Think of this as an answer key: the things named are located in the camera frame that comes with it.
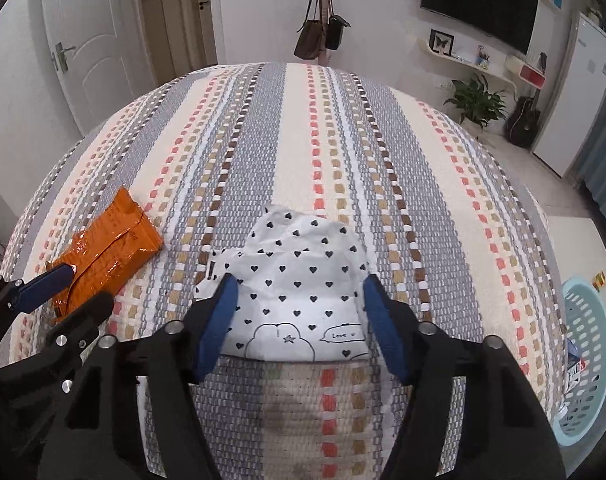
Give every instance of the black handbag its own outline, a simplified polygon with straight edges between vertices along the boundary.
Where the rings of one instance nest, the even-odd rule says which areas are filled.
[[[325,48],[336,50],[343,39],[343,29],[350,27],[350,24],[341,16],[334,13],[334,2],[330,2],[330,17],[327,20],[327,32],[325,34]]]
[[[323,21],[321,19],[315,20],[317,15],[318,1],[314,6],[314,14],[312,19],[308,19],[309,10],[312,6],[312,0],[307,3],[307,12],[305,13],[305,21],[301,28],[297,30],[301,35],[297,41],[297,46],[294,49],[294,55],[301,59],[316,59],[318,53],[321,50],[321,42],[323,41]]]

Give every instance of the refrigerator door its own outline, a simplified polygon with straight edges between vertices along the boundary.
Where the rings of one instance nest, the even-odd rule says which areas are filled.
[[[586,140],[606,88],[606,34],[581,15],[575,41],[554,110],[533,150],[560,176]]]

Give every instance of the green plant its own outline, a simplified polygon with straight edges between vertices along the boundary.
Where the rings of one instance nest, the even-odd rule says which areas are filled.
[[[490,93],[488,91],[488,80],[483,74],[481,77],[483,80],[475,73],[469,83],[453,79],[452,83],[456,89],[454,97],[449,98],[443,104],[453,103],[462,110],[460,123],[467,119],[483,128],[488,126],[490,121],[506,117],[503,114],[506,104],[501,99],[499,92]]]

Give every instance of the orange wrapper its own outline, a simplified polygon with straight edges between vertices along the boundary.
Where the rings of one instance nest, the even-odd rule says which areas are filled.
[[[52,299],[58,320],[97,292],[115,296],[162,245],[143,210],[120,188],[105,212],[86,231],[76,233],[57,260],[48,262],[48,270],[60,264],[74,269],[72,285]]]

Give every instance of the plant pot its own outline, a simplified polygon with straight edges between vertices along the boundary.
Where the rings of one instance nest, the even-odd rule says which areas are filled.
[[[478,140],[478,137],[483,133],[483,128],[479,124],[473,123],[470,120],[464,119],[463,121],[461,121],[461,126],[463,126],[465,131],[467,131],[467,133],[469,133],[472,137],[474,137],[477,140]]]

